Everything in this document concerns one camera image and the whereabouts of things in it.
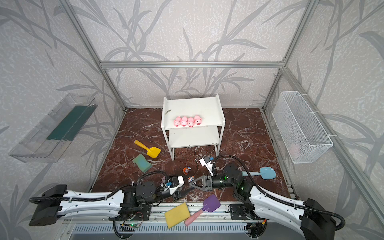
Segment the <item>yellow toy shovel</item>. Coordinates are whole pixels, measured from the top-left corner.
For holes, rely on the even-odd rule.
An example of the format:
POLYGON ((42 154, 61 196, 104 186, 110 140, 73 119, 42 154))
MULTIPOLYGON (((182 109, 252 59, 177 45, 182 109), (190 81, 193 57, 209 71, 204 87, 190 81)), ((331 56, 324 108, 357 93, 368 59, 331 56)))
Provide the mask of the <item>yellow toy shovel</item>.
POLYGON ((158 155, 161 153, 161 149, 159 148, 156 148, 156 147, 151 147, 151 148, 148 148, 146 147, 143 143, 141 143, 140 141, 138 140, 135 140, 134 143, 139 146, 140 148, 144 149, 147 151, 147 155, 151 158, 157 158, 158 155))

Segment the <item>green sponge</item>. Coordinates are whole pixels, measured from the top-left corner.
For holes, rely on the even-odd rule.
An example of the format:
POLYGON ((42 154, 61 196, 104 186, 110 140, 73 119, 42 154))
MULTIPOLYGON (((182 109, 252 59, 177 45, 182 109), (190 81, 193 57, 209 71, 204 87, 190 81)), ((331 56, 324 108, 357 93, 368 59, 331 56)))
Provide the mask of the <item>green sponge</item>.
POLYGON ((152 164, 149 163, 144 155, 139 154, 137 157, 133 159, 133 163, 137 165, 137 167, 143 172, 146 173, 149 169, 152 168, 152 164))

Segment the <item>pink pig toy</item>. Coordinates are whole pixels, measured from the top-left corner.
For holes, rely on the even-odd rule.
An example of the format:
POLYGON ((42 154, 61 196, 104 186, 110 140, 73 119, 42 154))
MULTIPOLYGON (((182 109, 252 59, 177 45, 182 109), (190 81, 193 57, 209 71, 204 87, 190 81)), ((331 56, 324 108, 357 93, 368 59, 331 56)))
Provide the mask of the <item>pink pig toy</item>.
POLYGON ((188 127, 192 128, 195 125, 194 118, 190 117, 188 118, 188 127))
POLYGON ((174 119, 174 126, 179 127, 181 125, 182 118, 181 117, 176 117, 174 119))
POLYGON ((196 116, 194 117, 194 121, 195 121, 195 124, 196 124, 196 125, 201 125, 201 123, 202 123, 202 118, 201 118, 200 116, 196 115, 196 116))
POLYGON ((187 117, 182 117, 181 125, 182 125, 182 127, 186 127, 188 125, 188 118, 187 117))

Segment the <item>light blue toy shovel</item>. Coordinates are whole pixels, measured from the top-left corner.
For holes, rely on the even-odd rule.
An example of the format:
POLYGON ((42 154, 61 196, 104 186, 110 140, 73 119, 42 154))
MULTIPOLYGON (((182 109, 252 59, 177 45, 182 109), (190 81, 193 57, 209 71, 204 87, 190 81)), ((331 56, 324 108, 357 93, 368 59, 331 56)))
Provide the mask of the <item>light blue toy shovel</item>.
POLYGON ((261 177, 263 180, 272 180, 276 178, 276 172, 271 167, 262 167, 259 169, 258 172, 250 172, 250 175, 246 171, 242 171, 243 177, 249 177, 250 179, 253 179, 254 177, 261 177))

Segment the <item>yellow sponge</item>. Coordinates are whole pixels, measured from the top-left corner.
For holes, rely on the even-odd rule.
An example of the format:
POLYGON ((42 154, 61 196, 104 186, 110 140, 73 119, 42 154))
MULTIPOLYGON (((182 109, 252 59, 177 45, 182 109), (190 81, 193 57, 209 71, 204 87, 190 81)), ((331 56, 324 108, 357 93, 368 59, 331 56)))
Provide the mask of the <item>yellow sponge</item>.
POLYGON ((177 207, 165 212, 165 219, 168 229, 178 225, 179 223, 187 220, 191 216, 186 203, 182 203, 177 207))

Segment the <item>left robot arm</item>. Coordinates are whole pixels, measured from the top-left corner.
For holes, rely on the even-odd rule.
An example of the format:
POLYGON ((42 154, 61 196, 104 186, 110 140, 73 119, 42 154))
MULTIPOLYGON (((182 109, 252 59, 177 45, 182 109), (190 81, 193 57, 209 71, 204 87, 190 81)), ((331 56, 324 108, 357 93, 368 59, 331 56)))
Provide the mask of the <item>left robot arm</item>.
POLYGON ((192 191, 192 188, 184 188, 184 184, 182 176, 170 177, 163 171, 153 171, 112 192, 82 193, 68 190, 67 185, 56 185, 29 199, 36 205, 29 226, 49 226, 59 218, 68 217, 98 216, 126 220, 154 203, 184 198, 192 191))

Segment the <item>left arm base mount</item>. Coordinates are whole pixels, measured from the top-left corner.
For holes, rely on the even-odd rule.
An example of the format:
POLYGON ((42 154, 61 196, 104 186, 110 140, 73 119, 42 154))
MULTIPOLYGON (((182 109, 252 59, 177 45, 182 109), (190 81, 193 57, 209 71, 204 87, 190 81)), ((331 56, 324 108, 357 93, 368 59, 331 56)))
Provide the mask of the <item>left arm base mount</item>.
POLYGON ((152 205, 142 205, 134 208, 122 208, 117 221, 148 221, 150 218, 152 205))

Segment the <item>white two-tier shelf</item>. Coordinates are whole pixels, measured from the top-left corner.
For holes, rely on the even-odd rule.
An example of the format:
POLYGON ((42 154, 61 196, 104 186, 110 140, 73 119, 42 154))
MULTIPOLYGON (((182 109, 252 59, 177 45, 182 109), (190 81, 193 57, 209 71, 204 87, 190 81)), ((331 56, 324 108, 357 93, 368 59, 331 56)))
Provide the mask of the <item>white two-tier shelf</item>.
POLYGON ((220 153, 226 119, 220 97, 164 98, 161 128, 172 160, 181 148, 214 146, 220 153))

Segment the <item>white sheep Doraemon figure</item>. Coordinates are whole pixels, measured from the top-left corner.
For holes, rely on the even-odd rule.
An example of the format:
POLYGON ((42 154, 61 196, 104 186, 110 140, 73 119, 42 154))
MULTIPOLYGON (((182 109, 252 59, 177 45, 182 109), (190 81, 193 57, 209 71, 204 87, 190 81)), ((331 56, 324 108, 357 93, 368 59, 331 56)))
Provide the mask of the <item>white sheep Doraemon figure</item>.
POLYGON ((194 181, 194 180, 195 180, 195 177, 194 177, 194 176, 188 178, 188 182, 189 182, 189 183, 192 182, 192 181, 194 181))

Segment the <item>clear plastic wall bin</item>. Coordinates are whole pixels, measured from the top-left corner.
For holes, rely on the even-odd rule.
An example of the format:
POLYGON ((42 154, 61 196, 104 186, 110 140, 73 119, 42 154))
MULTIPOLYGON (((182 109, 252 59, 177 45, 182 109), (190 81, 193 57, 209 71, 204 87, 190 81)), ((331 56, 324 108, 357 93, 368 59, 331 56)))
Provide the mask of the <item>clear plastic wall bin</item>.
POLYGON ((24 163, 56 163, 97 107, 94 97, 67 94, 9 155, 24 163))

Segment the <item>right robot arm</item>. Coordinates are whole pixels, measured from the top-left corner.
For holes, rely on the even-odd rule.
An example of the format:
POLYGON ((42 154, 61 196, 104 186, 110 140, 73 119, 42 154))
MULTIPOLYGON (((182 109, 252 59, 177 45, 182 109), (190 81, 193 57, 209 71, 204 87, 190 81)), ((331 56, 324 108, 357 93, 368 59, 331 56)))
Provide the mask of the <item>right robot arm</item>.
POLYGON ((293 200, 268 191, 253 179, 251 172, 242 173, 234 164, 224 167, 223 173, 216 171, 216 161, 229 155, 201 158, 199 161, 210 174, 201 176, 201 191, 233 188, 233 196, 242 202, 248 218, 272 220, 301 234, 307 240, 332 240, 341 230, 345 219, 336 213, 326 211, 317 201, 293 200))

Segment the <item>purple pink toy shovel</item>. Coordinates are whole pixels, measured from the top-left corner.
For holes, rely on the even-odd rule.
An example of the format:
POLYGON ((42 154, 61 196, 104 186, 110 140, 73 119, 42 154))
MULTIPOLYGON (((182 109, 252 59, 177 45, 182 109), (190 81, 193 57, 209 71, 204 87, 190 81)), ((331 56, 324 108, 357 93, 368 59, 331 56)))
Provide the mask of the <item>purple pink toy shovel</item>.
POLYGON ((219 199, 215 195, 211 195, 206 198, 203 202, 203 207, 198 210, 196 213, 191 215, 188 219, 185 220, 185 226, 189 226, 193 221, 195 221, 203 212, 212 213, 221 206, 219 199))

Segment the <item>green circuit board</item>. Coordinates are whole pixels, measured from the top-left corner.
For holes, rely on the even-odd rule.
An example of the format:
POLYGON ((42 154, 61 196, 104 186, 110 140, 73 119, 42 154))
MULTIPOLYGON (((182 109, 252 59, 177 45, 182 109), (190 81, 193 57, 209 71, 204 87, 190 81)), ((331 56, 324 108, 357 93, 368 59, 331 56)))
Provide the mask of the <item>green circuit board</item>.
POLYGON ((123 223, 121 224, 121 230, 125 232, 134 232, 135 229, 140 228, 141 225, 142 225, 141 223, 130 223, 130 224, 123 223))

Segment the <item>pink toy in basket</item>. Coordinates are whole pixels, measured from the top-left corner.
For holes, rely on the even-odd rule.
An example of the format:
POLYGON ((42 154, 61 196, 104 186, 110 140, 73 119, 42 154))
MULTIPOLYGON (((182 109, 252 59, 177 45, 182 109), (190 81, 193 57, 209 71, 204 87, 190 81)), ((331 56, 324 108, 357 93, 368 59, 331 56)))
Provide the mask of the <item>pink toy in basket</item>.
POLYGON ((297 160, 301 156, 301 147, 298 144, 291 144, 289 147, 289 153, 293 160, 297 160))

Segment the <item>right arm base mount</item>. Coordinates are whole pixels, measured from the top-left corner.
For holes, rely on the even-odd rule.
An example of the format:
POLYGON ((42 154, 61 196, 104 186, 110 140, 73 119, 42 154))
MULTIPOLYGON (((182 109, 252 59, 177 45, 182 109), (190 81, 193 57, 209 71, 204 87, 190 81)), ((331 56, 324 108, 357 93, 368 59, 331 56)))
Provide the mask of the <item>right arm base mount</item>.
POLYGON ((230 204, 228 211, 231 214, 231 220, 255 220, 256 215, 251 213, 244 204, 230 204))

